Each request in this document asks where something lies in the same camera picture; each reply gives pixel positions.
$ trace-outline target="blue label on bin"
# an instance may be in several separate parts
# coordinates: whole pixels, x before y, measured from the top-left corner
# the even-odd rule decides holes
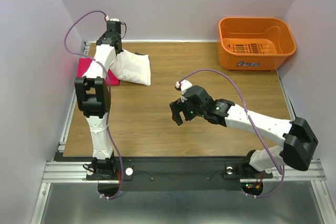
[[[258,62],[244,62],[240,61],[237,63],[237,66],[249,66],[249,67],[258,67],[260,63]]]

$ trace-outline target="screw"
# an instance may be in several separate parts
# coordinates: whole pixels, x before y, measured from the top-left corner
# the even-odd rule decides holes
[[[228,166],[228,167],[226,168],[226,173],[227,173],[228,175],[233,174],[233,168],[232,168],[231,166]]]

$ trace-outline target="orange plastic bin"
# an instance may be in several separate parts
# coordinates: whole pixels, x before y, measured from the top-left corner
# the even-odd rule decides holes
[[[275,70],[296,51],[290,29],[281,19],[229,17],[218,26],[218,57],[225,69]]]

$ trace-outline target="red fabric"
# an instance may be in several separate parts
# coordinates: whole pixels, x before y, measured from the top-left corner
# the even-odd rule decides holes
[[[83,74],[89,69],[89,66],[91,64],[92,60],[88,58],[80,58],[78,62],[78,70],[77,70],[77,77],[82,77]],[[107,72],[109,75],[111,85],[112,86],[119,86],[120,85],[120,80],[118,80],[114,74],[112,73],[111,70]]]

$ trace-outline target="wooden tabletop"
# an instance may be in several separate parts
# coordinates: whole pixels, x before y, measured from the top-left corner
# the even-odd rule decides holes
[[[215,43],[124,43],[123,47],[150,56],[152,84],[147,87],[121,82],[112,87],[110,130],[122,156],[231,156],[262,149],[252,133],[212,125],[202,118],[181,126],[172,120],[169,103],[180,96],[174,89],[176,81],[201,68],[220,70],[230,76],[249,110],[290,119],[277,73],[226,71],[218,63]],[[205,88],[214,99],[242,105],[236,90],[218,74],[200,72],[188,80]],[[89,127],[77,106],[64,156],[92,156]]]

